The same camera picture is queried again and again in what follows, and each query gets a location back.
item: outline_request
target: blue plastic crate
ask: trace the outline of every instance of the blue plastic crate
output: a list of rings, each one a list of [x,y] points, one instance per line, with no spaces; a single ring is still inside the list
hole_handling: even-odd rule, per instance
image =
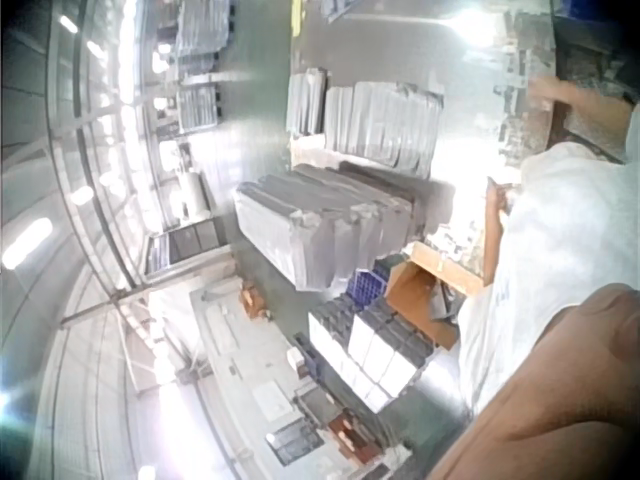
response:
[[[387,280],[374,272],[357,271],[349,280],[347,295],[353,299],[359,308],[364,309],[384,295],[387,283]]]

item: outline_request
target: hand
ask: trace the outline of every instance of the hand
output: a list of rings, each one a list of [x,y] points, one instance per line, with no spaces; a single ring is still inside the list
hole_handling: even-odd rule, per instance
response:
[[[486,213],[492,217],[500,218],[500,210],[506,210],[507,208],[506,189],[491,178],[488,178],[487,181]]]
[[[529,81],[529,96],[541,100],[567,103],[566,91],[569,85],[569,83],[550,75],[534,78]]]

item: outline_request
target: orange object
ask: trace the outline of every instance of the orange object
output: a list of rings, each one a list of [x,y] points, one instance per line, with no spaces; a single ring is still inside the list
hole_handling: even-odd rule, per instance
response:
[[[253,284],[246,283],[242,286],[240,302],[251,320],[267,316],[267,302],[265,302]]]
[[[450,350],[458,340],[457,329],[431,318],[431,291],[436,278],[413,262],[405,262],[391,270],[385,294],[387,303],[434,343]]]

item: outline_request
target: factory floor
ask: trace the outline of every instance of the factory floor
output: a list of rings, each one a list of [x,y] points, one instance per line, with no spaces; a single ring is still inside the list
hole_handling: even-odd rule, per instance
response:
[[[317,51],[318,56],[323,55],[319,45],[308,48]],[[242,181],[282,172],[290,166],[289,139],[284,130],[290,54],[290,0],[238,3],[235,32],[228,48],[221,52],[218,65],[218,71],[225,72],[227,78],[219,84],[223,121],[214,131],[202,134],[201,148],[198,142],[192,145],[194,160],[202,166],[214,211],[222,218],[220,228],[233,245],[240,273],[258,285],[273,320],[289,338],[298,332],[307,332],[309,308],[325,298],[296,292],[242,237],[233,213],[232,192]],[[395,63],[393,55],[385,58],[389,61],[380,64],[384,75],[371,71],[368,80],[376,80],[378,76],[387,79],[392,71],[405,65],[404,58],[398,57]],[[293,58],[294,69],[299,61]],[[299,63],[298,66],[306,68],[307,65]],[[424,76],[425,82],[429,81],[428,72],[421,70],[421,65],[408,68],[415,70],[415,75]],[[359,78],[341,79],[347,83],[357,80]],[[355,395],[337,375],[329,373],[325,380],[337,396],[358,405]],[[420,387],[411,388],[378,417],[364,411],[366,409],[362,412],[390,443],[405,442],[419,452],[407,465],[408,471],[403,471],[402,478],[424,478],[424,473],[462,432],[466,420],[465,413],[457,406],[438,402],[438,392],[431,391],[431,385]]]

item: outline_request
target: plastic-wrapped stack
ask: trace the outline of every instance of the plastic-wrapped stack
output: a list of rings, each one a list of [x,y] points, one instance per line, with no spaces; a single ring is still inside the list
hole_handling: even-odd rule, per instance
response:
[[[327,73],[310,68],[289,78],[287,132],[296,136],[322,131]]]
[[[178,90],[178,119],[182,133],[194,133],[218,124],[217,90],[214,84]]]
[[[314,308],[309,312],[309,338],[374,413],[402,394],[434,351],[433,343],[384,298],[361,312],[346,296]]]
[[[403,83],[359,82],[327,92],[326,148],[427,178],[441,96]]]
[[[194,59],[204,62],[201,70],[213,67],[212,54],[229,43],[230,0],[187,0],[182,2],[178,15],[176,56],[189,58],[186,65],[193,69]]]
[[[322,291],[400,251],[414,205],[334,170],[300,165],[235,193],[244,235],[300,291]]]

